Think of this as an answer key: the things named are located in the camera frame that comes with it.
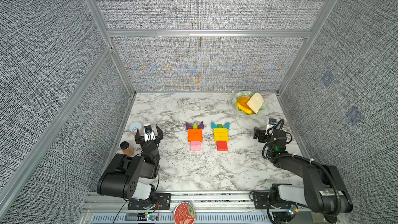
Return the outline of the orange rectangle block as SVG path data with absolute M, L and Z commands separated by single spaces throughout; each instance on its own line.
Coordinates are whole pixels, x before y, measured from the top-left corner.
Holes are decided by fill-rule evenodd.
M 202 139 L 202 132 L 189 132 L 188 133 L 188 139 L 193 140 L 193 139 Z
M 201 135 L 202 134 L 203 129 L 189 129 L 188 133 L 190 134 L 197 134 L 197 135 Z

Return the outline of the teal triangle block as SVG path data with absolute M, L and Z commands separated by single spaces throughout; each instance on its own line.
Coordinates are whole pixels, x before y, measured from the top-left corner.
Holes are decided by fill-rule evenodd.
M 224 124 L 224 125 L 223 125 L 223 128 L 225 128 L 225 129 L 229 129 L 229 128 L 230 128 L 230 123 L 229 123 L 229 122 L 227 122 L 226 124 Z
M 211 128 L 215 129 L 215 128 L 218 128 L 218 126 L 214 122 L 211 122 Z

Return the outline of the orange rectangle block top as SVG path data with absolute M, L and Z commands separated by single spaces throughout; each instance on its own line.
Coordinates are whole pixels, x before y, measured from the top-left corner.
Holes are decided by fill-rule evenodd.
M 188 133 L 190 134 L 197 134 L 197 135 L 201 135 L 202 134 L 203 129 L 189 129 Z

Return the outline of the pink rectangle block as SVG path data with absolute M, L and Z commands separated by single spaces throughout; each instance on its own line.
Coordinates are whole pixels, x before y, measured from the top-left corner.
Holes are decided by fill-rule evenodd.
M 190 150 L 191 151 L 201 151 L 201 146 L 191 146 Z
M 200 147 L 201 146 L 201 141 L 192 141 L 190 142 L 191 147 Z

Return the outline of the red rectangle block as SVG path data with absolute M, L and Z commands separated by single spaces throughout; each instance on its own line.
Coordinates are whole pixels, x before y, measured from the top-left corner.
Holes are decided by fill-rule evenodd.
M 218 151 L 228 151 L 228 147 L 227 146 L 218 146 L 217 150 Z
M 225 147 L 227 146 L 227 141 L 217 141 L 217 146 Z

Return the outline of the yellow rectangle block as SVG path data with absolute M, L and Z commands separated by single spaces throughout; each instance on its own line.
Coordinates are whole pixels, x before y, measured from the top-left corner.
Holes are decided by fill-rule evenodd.
M 227 129 L 227 128 L 215 128 L 215 129 L 213 129 L 213 132 L 214 133 L 228 133 L 228 130 L 229 129 Z
M 214 133 L 214 137 L 215 136 L 228 136 L 229 137 L 229 135 L 227 133 Z
M 215 142 L 220 142 L 220 141 L 228 142 L 229 141 L 229 137 L 228 136 L 215 136 L 214 137 L 214 141 Z

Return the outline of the orange rectangle block diagonal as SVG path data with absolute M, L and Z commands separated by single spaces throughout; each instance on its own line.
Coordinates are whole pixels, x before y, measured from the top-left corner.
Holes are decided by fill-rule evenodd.
M 190 136 L 188 137 L 188 142 L 202 142 L 203 138 L 201 136 Z

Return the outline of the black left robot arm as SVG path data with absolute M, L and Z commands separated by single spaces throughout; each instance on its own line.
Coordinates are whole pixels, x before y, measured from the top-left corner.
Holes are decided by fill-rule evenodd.
M 163 130 L 158 125 L 155 131 L 150 125 L 144 126 L 144 135 L 135 135 L 141 153 L 133 157 L 116 154 L 99 178 L 97 193 L 124 199 L 129 203 L 128 209 L 154 209 L 159 203 L 154 181 L 160 179 L 162 139 Z

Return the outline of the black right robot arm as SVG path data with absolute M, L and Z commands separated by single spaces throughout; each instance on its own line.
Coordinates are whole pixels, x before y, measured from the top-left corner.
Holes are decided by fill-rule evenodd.
M 278 169 L 303 180 L 302 186 L 272 184 L 269 192 L 250 192 L 257 209 L 264 209 L 273 224 L 287 224 L 299 207 L 321 214 L 328 223 L 336 223 L 341 213 L 350 213 L 353 202 L 336 166 L 287 152 L 292 134 L 283 130 L 284 119 L 269 119 L 266 129 L 254 129 L 254 139 L 262 143 L 261 155 Z

